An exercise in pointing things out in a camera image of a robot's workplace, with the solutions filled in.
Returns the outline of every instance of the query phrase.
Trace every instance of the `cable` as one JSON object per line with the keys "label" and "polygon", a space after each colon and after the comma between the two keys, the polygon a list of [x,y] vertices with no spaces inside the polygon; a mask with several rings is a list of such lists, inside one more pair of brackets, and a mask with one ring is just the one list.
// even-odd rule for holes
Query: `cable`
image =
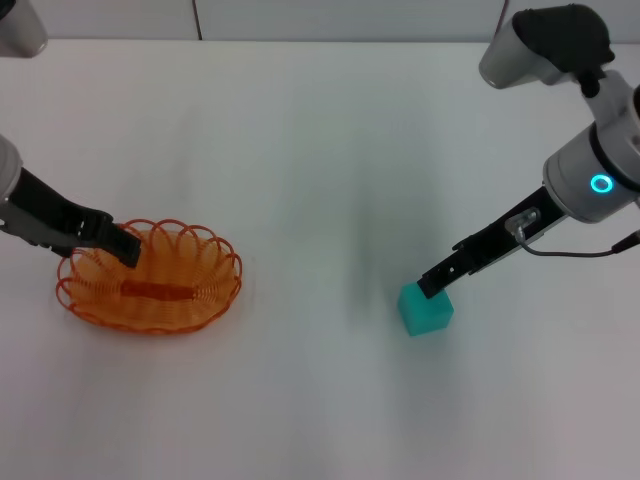
{"label": "cable", "polygon": [[504,0],[502,4],[502,10],[500,10],[500,18],[498,18],[498,25],[496,25],[496,31],[493,34],[493,38],[498,34],[500,29],[502,28],[502,23],[504,22],[504,17],[507,14],[507,9],[509,8],[509,0]]}
{"label": "cable", "polygon": [[613,250],[607,250],[606,252],[593,252],[593,253],[540,252],[539,250],[534,250],[524,242],[518,241],[518,243],[520,244],[520,246],[525,252],[529,252],[531,255],[535,255],[537,257],[600,258],[600,257],[608,257],[609,255],[614,255],[616,253]]}
{"label": "cable", "polygon": [[537,257],[601,258],[601,257],[608,257],[610,255],[622,253],[640,244],[640,230],[633,232],[631,235],[626,236],[621,241],[619,241],[614,246],[612,246],[610,250],[606,250],[604,252],[593,252],[593,253],[541,252],[539,250],[534,250],[529,245],[527,245],[526,237],[524,235],[524,229],[521,227],[518,228],[516,232],[513,234],[513,238],[515,238],[516,242],[518,242],[518,244],[522,247],[522,249],[525,252],[530,253],[531,255],[535,255]]}
{"label": "cable", "polygon": [[196,22],[196,30],[198,31],[198,40],[202,40],[202,30],[200,29],[200,16],[198,15],[198,4],[196,0],[191,0],[191,8],[193,10],[193,19]]}

